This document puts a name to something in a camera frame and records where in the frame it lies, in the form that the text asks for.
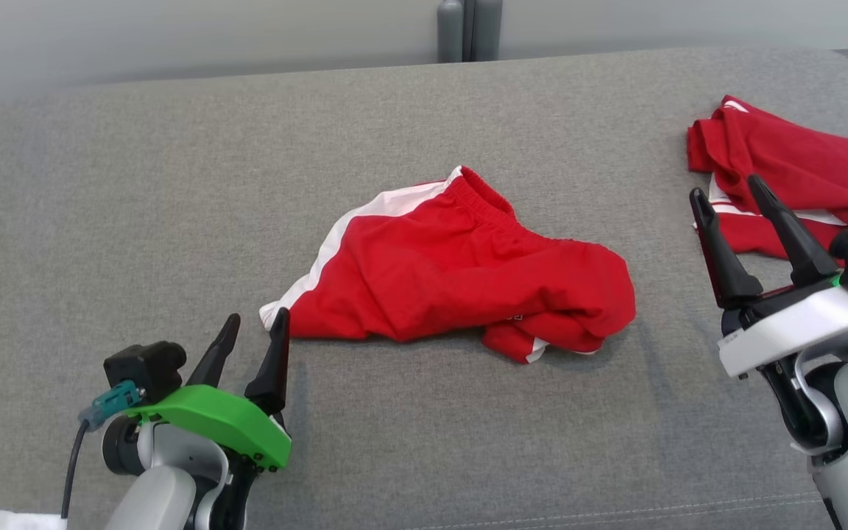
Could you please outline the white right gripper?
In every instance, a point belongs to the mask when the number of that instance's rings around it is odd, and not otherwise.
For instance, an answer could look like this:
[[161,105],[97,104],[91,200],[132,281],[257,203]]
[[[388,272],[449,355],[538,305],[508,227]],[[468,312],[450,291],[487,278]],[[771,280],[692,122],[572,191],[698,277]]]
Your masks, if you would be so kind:
[[716,304],[737,322],[718,342],[729,377],[848,334],[848,288],[835,276],[837,261],[760,175],[748,178],[748,188],[788,256],[794,286],[763,293],[724,238],[707,195],[700,188],[689,193]]

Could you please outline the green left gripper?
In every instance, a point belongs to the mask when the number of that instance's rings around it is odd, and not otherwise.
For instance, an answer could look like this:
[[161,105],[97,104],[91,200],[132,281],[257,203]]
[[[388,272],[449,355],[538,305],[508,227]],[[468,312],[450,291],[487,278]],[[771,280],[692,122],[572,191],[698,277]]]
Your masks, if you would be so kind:
[[246,398],[216,389],[239,334],[240,315],[233,313],[185,386],[152,405],[130,407],[127,416],[141,420],[158,417],[248,456],[256,466],[283,469],[292,454],[292,438],[273,416],[286,406],[289,326],[289,309],[279,308],[269,329],[269,348],[257,375],[245,388]]

